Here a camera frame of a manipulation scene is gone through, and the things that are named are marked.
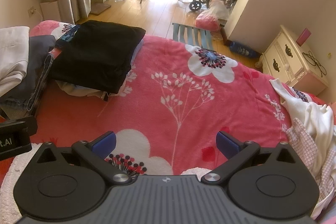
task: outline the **pink floral blanket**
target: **pink floral blanket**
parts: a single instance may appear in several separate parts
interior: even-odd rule
[[[44,21],[30,35],[59,38],[69,26]],[[111,164],[130,164],[128,168],[141,174],[213,169],[226,160],[215,145],[219,130],[266,147],[287,140],[290,117],[271,78],[199,47],[145,36],[126,84],[108,102],[70,96],[51,81],[32,141],[69,146],[112,130],[117,147],[106,159]],[[293,96],[317,100],[286,88]]]

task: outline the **plastic container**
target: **plastic container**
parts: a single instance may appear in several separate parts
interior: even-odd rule
[[[232,41],[230,44],[230,51],[236,52],[238,54],[250,57],[257,58],[259,54],[252,50],[250,47],[240,44],[239,42]]]

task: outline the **blue slatted mat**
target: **blue slatted mat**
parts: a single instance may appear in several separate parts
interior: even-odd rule
[[[185,29],[187,33],[187,41],[184,39]],[[201,46],[213,51],[211,33],[203,29],[173,23],[173,40],[177,42],[188,43],[191,46]]]

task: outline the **white flower pattern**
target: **white flower pattern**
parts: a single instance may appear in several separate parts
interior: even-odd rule
[[[121,96],[125,97],[127,94],[130,94],[133,91],[131,86],[126,85],[127,82],[131,83],[137,78],[137,74],[134,72],[136,66],[132,65],[131,70],[126,75],[123,85],[120,87],[118,94],[110,94],[110,96]]]
[[[265,94],[265,98],[267,99],[267,101],[270,102],[271,106],[273,106],[275,108],[275,112],[273,112],[274,117],[278,121],[284,121],[285,120],[285,115],[283,114],[283,112],[281,112],[281,105],[279,105],[276,100],[271,100],[271,98],[268,94]],[[281,131],[283,131],[283,132],[287,131],[287,126],[286,126],[285,123],[281,123]]]
[[[68,30],[70,30],[75,25],[60,22],[59,26],[51,32],[51,35],[55,37],[55,39],[59,39],[63,34],[65,34]]]
[[[222,83],[231,83],[235,79],[232,68],[238,62],[216,52],[186,44],[185,48],[192,56],[188,60],[189,69],[197,76],[213,74]]]
[[[161,157],[150,156],[151,145],[146,136],[135,129],[123,129],[116,134],[117,145],[113,154],[123,153],[134,157],[137,162],[144,162],[148,175],[172,175],[170,164]]]

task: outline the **pink bag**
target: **pink bag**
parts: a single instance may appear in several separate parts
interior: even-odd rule
[[[218,19],[228,20],[230,13],[221,0],[213,0],[210,9],[204,10],[195,20],[195,27],[217,32],[220,29]]]

